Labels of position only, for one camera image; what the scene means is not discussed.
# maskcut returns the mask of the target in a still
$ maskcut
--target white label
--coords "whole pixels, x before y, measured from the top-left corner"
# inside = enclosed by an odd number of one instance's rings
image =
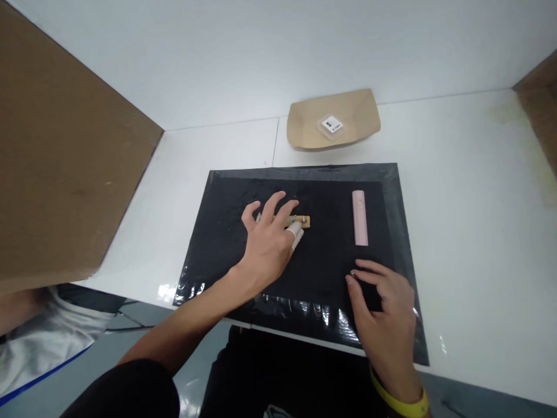
[[[344,126],[334,116],[329,116],[327,119],[325,119],[323,122],[321,122],[321,125],[326,127],[329,130],[329,132],[332,133],[332,134],[334,134],[335,132],[337,132],[340,128],[342,128]]]

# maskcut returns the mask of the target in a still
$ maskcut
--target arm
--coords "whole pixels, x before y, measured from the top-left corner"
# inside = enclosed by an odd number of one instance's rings
[[[367,260],[356,260],[356,264],[368,271],[352,270],[351,274],[377,286],[383,307],[383,312],[370,312],[358,281],[346,276],[361,345],[392,397],[403,403],[419,402],[423,389],[413,362],[414,289],[408,280],[381,264]],[[431,412],[427,411],[424,418],[431,418]]]
[[[294,242],[294,234],[284,230],[284,223],[298,205],[297,200],[290,200],[273,220],[277,203],[285,195],[277,192],[267,201],[258,224],[253,213],[260,202],[246,206],[242,221],[248,241],[242,260],[221,280],[148,332],[118,364],[151,359],[174,375],[215,324],[279,278],[292,256]]]

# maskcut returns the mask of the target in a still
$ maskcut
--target sleeve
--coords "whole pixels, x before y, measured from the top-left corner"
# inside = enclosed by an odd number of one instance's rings
[[[139,417],[177,418],[178,392],[159,363],[141,359],[116,366],[95,380],[61,418]]]

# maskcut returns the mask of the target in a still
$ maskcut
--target yellow wristband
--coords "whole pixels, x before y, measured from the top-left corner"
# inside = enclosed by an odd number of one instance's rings
[[[383,398],[383,400],[387,403],[387,405],[389,405],[393,409],[393,411],[406,418],[422,418],[427,414],[429,409],[429,401],[428,401],[428,396],[425,394],[425,388],[422,387],[423,395],[422,395],[422,399],[419,402],[416,403],[400,402],[394,399],[391,395],[389,395],[385,390],[385,388],[381,386],[381,383],[379,383],[379,381],[375,377],[375,373],[373,373],[373,370],[371,370],[371,365],[370,365],[370,372],[371,372],[371,380],[373,381],[373,386],[375,386],[375,389],[377,389],[377,392],[379,392],[381,398]]]

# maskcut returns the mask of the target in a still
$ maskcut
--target white tabletop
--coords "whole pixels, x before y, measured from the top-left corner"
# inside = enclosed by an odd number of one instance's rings
[[[557,406],[557,182],[511,91],[379,107],[350,146],[290,146],[286,117],[168,131],[98,273],[172,308],[209,170],[398,163],[430,367]]]

